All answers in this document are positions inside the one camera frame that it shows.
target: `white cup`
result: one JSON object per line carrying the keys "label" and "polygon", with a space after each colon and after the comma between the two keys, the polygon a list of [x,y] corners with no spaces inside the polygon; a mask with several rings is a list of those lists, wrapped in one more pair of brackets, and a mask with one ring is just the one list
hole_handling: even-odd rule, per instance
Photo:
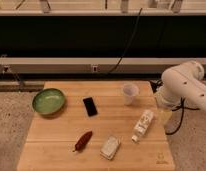
{"label": "white cup", "polygon": [[139,88],[133,83],[126,83],[123,85],[122,93],[124,96],[124,104],[131,105],[139,93]]}

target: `wooden tabletop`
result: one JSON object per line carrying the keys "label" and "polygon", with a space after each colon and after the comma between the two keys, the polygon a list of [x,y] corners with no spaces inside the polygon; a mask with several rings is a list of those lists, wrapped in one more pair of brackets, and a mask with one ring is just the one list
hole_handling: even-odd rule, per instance
{"label": "wooden tabletop", "polygon": [[[139,88],[132,106],[124,106],[121,87],[125,81],[47,82],[58,88],[66,104],[57,117],[35,114],[18,164],[18,171],[173,171],[174,163],[149,82],[133,81]],[[98,115],[88,117],[83,98],[92,97]],[[145,109],[155,113],[139,143],[131,140],[133,128]],[[87,131],[93,136],[81,152],[72,152]],[[114,135],[121,146],[114,159],[100,155],[105,140]]]}

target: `red chili pepper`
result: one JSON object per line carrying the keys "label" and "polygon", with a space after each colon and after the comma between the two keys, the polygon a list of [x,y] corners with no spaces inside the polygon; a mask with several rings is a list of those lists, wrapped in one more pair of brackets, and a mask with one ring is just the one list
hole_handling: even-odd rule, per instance
{"label": "red chili pepper", "polygon": [[75,144],[75,151],[81,151],[85,148],[86,144],[89,142],[92,136],[92,131],[86,132],[80,139],[77,141],[77,144]]}

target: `floor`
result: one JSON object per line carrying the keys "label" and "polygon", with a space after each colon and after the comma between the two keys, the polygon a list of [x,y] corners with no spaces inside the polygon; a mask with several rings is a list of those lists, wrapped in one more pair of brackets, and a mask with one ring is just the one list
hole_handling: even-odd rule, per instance
{"label": "floor", "polygon": [[[35,94],[0,92],[0,171],[15,171],[33,117]],[[167,131],[175,128],[180,114],[172,115]],[[206,171],[206,114],[186,110],[181,129],[168,141],[176,171]]]}

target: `black wall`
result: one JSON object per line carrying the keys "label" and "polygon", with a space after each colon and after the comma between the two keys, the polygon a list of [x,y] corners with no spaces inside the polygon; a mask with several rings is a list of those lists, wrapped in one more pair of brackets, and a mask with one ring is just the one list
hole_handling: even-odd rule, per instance
{"label": "black wall", "polygon": [[[0,16],[0,55],[119,57],[136,16]],[[206,57],[206,16],[142,16],[129,57]]]}

